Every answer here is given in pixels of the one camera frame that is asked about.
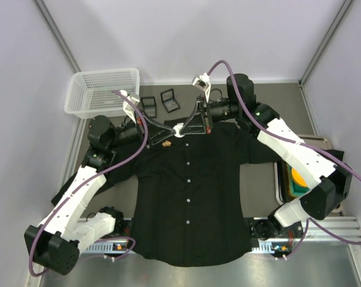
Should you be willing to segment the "black button shirt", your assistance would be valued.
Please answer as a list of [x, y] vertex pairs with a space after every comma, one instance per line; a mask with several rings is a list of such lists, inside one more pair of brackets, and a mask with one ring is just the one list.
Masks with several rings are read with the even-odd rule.
[[[209, 135], [170, 137], [170, 147], [161, 143], [144, 149], [126, 167], [111, 172], [101, 188], [106, 191], [132, 176], [138, 179], [134, 218], [141, 223], [157, 219], [184, 220], [243, 217], [240, 203], [240, 167], [280, 161], [273, 150], [236, 124], [215, 123]], [[247, 252], [217, 253], [204, 257], [150, 257], [178, 267], [226, 264]]]

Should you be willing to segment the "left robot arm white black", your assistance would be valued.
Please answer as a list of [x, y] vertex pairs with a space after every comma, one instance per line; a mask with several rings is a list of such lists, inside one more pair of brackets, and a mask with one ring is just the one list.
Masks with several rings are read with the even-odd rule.
[[25, 231], [32, 276], [39, 275], [33, 269], [34, 264], [67, 275], [84, 251], [113, 233], [122, 217], [111, 207], [102, 208], [83, 224], [78, 223], [90, 200], [107, 183], [111, 172], [126, 167], [146, 147], [179, 136], [183, 130], [183, 124], [167, 126], [146, 114], [135, 112], [131, 118], [131, 122], [121, 127], [115, 127], [103, 115], [90, 121], [90, 147], [76, 174], [67, 181], [49, 215], [38, 226], [31, 225]]

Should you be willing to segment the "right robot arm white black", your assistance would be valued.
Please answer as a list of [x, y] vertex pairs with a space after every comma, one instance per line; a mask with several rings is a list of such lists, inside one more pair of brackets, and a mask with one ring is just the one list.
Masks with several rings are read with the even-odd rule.
[[303, 196], [281, 205], [267, 219], [255, 225], [260, 238], [280, 236], [291, 225], [309, 218], [323, 220], [346, 199], [352, 174], [317, 151], [307, 148], [273, 108], [258, 102], [254, 83], [247, 75], [228, 77], [228, 96], [217, 102], [210, 101], [212, 85], [209, 75], [196, 76], [192, 84], [204, 94], [197, 98], [195, 108], [183, 123], [180, 134], [209, 134], [213, 130], [213, 123], [235, 118], [254, 138], [295, 169], [308, 187]]

